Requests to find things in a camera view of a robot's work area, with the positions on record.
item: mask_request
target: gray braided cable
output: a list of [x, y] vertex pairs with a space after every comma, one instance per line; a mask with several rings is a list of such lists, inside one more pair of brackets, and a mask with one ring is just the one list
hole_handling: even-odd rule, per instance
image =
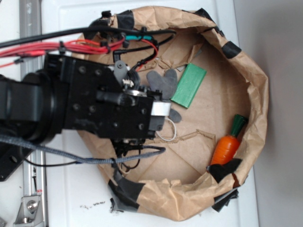
[[131, 160], [135, 160], [135, 159], [149, 158], [149, 157], [152, 157], [152, 156], [155, 156], [155, 155], [159, 155], [159, 154], [162, 154], [166, 150], [165, 148], [162, 148], [162, 147], [142, 146], [141, 149], [151, 148], [151, 149], [157, 149], [158, 151], [148, 152], [148, 153], [145, 153], [145, 154], [134, 155], [134, 156], [129, 156], [129, 157], [119, 157], [117, 159], [114, 159], [114, 158], [111, 158], [111, 159], [97, 159], [97, 158], [79, 157], [77, 155], [73, 155], [73, 154], [67, 153], [65, 151], [61, 151], [61, 150], [57, 150], [57, 149], [53, 149], [53, 148], [48, 148], [48, 147], [44, 147], [44, 146], [41, 146], [41, 145], [36, 145], [36, 144], [33, 144], [32, 142], [26, 141], [26, 140], [24, 140], [22, 138], [19, 138], [19, 137], [12, 137], [12, 136], [3, 135], [3, 134], [0, 134], [0, 142], [15, 145], [15, 146], [18, 146], [18, 147], [28, 148], [28, 149], [32, 149], [32, 150], [41, 150], [41, 151], [48, 152], [48, 153], [51, 153], [51, 154], [60, 155], [60, 156], [64, 156], [64, 157], [67, 157], [67, 158], [70, 158], [70, 159], [74, 159], [75, 161], [77, 161], [79, 163], [87, 163], [87, 164], [123, 163], [123, 162], [131, 161]]

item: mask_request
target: gray wall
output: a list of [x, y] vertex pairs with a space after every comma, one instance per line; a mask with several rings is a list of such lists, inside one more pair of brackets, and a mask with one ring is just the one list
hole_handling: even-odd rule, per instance
[[254, 167], [260, 226], [302, 226], [303, 1], [234, 4], [240, 47], [270, 84], [267, 141]]

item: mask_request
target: gray fabric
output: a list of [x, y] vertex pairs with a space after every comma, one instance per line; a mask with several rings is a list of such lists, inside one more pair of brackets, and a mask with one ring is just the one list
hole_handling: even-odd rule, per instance
[[159, 90], [162, 92], [163, 99], [170, 99], [177, 90], [178, 79], [174, 69], [167, 70], [164, 77], [156, 71], [147, 73], [147, 81], [150, 84], [151, 90]]
[[169, 112], [169, 118], [174, 122], [174, 123], [179, 123], [182, 120], [181, 115], [177, 110], [170, 109]]

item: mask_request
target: bolt hole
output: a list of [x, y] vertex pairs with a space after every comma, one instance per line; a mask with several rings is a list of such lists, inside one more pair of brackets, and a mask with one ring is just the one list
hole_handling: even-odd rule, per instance
[[15, 156], [10, 156], [9, 159], [10, 159], [10, 161], [11, 161], [12, 163], [17, 163], [17, 162], [18, 162], [18, 160], [16, 159]]

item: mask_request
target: crumpled brown paper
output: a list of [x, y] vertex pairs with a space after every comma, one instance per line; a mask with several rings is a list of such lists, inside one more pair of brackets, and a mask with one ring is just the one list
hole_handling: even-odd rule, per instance
[[[160, 156], [141, 160], [140, 165], [130, 172], [121, 170], [126, 179], [145, 183], [137, 200], [139, 212], [185, 220], [213, 205], [214, 197], [233, 188], [235, 180], [231, 174], [217, 183], [206, 167], [213, 155], [216, 140], [229, 133], [235, 114], [249, 117], [235, 155], [235, 158], [242, 159], [235, 175], [240, 185], [244, 183], [265, 143], [268, 79], [244, 52], [232, 59], [224, 56], [222, 46], [228, 40], [212, 29], [216, 24], [209, 19], [166, 7], [143, 7], [132, 12], [135, 29], [140, 30], [145, 26], [148, 30], [170, 28], [178, 32], [173, 41], [160, 47], [159, 59], [142, 68], [140, 76], [144, 84], [147, 84], [146, 73], [151, 69], [163, 75], [169, 68], [191, 62], [207, 71], [188, 109], [172, 105], [183, 119], [177, 124], [177, 138], [172, 142], [159, 138], [146, 142], [165, 146], [167, 151]], [[117, 27], [116, 16], [111, 17], [111, 22], [112, 26]], [[122, 56], [122, 60], [134, 65], [152, 51], [130, 53]], [[112, 63], [111, 55], [79, 57]], [[160, 133], [164, 137], [171, 137], [171, 126], [166, 123]], [[94, 157], [116, 157], [110, 140], [99, 139], [88, 132], [80, 132], [80, 135]], [[99, 168], [107, 182], [109, 179], [114, 181], [110, 165]]]

